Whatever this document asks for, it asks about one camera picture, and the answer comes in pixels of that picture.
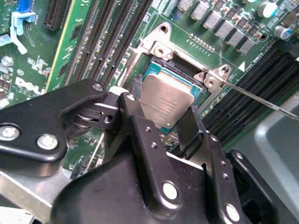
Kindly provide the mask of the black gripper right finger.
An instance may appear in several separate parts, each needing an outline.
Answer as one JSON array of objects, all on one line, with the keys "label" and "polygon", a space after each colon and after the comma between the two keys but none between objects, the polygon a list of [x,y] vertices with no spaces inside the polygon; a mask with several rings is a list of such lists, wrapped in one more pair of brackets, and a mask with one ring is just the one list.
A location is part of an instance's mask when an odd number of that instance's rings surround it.
[{"label": "black gripper right finger", "polygon": [[280,202],[253,165],[236,150],[225,153],[197,107],[177,122],[180,151],[205,171],[207,216],[215,224],[278,224]]}]

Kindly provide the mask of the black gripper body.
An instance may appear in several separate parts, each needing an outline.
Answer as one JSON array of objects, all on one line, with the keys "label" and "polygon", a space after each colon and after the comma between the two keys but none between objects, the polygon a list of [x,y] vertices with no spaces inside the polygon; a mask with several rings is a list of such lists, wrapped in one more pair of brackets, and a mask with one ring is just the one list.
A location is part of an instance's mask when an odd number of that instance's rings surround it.
[{"label": "black gripper body", "polygon": [[111,162],[71,181],[55,199],[52,224],[216,224],[208,202],[204,170],[169,155],[183,194],[183,207],[173,217],[160,219],[143,199],[135,161],[124,153]]}]

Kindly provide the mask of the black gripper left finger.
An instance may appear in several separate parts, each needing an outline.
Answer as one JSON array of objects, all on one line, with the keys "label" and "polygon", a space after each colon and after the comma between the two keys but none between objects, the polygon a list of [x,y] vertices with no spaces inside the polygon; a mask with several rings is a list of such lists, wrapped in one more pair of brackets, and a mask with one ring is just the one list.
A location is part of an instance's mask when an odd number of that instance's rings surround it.
[{"label": "black gripper left finger", "polygon": [[67,140],[89,128],[105,131],[104,164],[132,154],[150,210],[179,210],[183,197],[157,129],[136,96],[108,92],[85,79],[0,112],[0,167],[47,177],[62,165]]}]

